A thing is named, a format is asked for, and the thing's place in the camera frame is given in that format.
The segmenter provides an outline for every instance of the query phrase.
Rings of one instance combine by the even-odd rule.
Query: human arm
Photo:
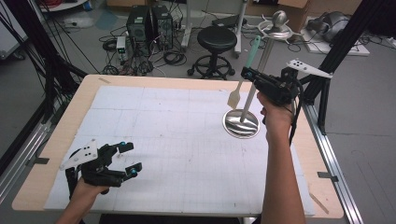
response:
[[[264,106],[268,141],[268,165],[262,205],[261,224],[305,223],[303,203],[289,145],[292,114],[282,106],[273,105],[265,95],[258,93]]]
[[[80,178],[69,204],[64,209],[56,224],[78,224],[90,211],[96,196],[108,188],[87,184],[83,178]]]

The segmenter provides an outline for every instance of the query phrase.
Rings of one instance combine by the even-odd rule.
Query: cardboard box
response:
[[[252,1],[248,1],[246,14],[271,17],[277,11],[283,10],[289,19],[287,25],[293,32],[300,33],[308,16],[311,0],[279,0],[278,3],[278,6],[266,6],[253,4]]]
[[[149,5],[149,0],[106,0],[109,7],[131,7]]]

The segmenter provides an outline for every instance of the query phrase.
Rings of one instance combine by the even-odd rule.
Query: black stool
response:
[[[232,69],[230,62],[219,56],[222,52],[232,49],[236,45],[236,35],[227,28],[218,26],[209,26],[198,33],[198,43],[205,49],[209,50],[212,55],[206,55],[199,58],[192,68],[187,71],[189,76],[194,74],[195,69],[202,77],[222,77],[227,80],[227,75],[234,75],[235,70]],[[200,63],[201,60],[210,58],[209,63]],[[222,59],[225,63],[218,65],[218,59]],[[220,68],[226,68],[226,72],[221,72]]]

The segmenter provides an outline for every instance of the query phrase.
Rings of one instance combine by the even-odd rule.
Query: stool caster wheel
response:
[[[192,76],[194,74],[194,69],[187,70],[187,75]]]

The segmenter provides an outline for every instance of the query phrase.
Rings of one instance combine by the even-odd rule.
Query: white bracket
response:
[[[87,143],[85,147],[80,148],[79,151],[73,155],[68,161],[64,162],[59,169],[61,171],[70,167],[78,166],[87,161],[96,160],[98,157],[98,149],[96,146],[96,140],[92,139],[91,142]]]
[[[302,63],[298,59],[291,60],[290,62],[286,63],[286,66],[290,67],[290,68],[294,68],[298,71],[301,71],[301,72],[304,72],[304,73],[307,73],[310,75],[315,75],[318,77],[332,78],[332,75],[330,75],[326,72],[323,72],[323,71],[317,69],[316,67],[308,65],[306,63]]]

